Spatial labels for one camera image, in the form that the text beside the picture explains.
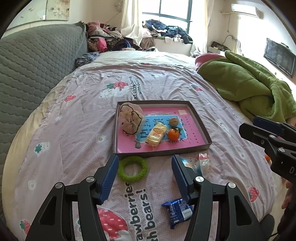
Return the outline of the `right hand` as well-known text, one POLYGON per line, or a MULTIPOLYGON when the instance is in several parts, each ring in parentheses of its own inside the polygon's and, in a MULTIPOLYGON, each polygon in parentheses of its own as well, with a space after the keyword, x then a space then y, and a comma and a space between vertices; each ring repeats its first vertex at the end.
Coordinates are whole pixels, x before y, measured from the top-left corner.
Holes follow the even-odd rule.
POLYGON ((286 181, 285 187, 287 188, 287 193, 285 195, 285 199, 282 203, 281 209, 286 209, 295 196, 295 188, 293 187, 292 182, 286 181))

